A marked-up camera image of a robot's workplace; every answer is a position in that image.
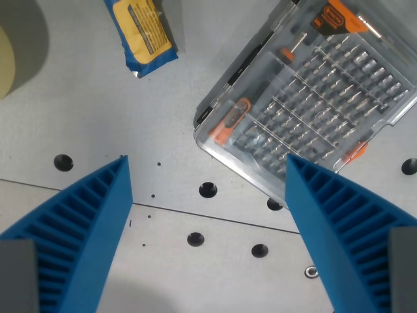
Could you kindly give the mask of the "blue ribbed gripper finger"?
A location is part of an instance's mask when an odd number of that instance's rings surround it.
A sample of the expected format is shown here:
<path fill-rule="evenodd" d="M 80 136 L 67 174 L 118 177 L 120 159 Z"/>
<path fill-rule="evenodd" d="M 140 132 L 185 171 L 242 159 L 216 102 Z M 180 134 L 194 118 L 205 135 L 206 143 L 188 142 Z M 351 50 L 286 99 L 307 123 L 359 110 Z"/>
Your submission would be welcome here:
<path fill-rule="evenodd" d="M 335 312 L 416 311 L 416 219 L 295 155 L 285 201 Z"/>
<path fill-rule="evenodd" d="M 120 156 L 1 234 L 34 242 L 41 312 L 96 312 L 132 204 L 128 157 Z"/>

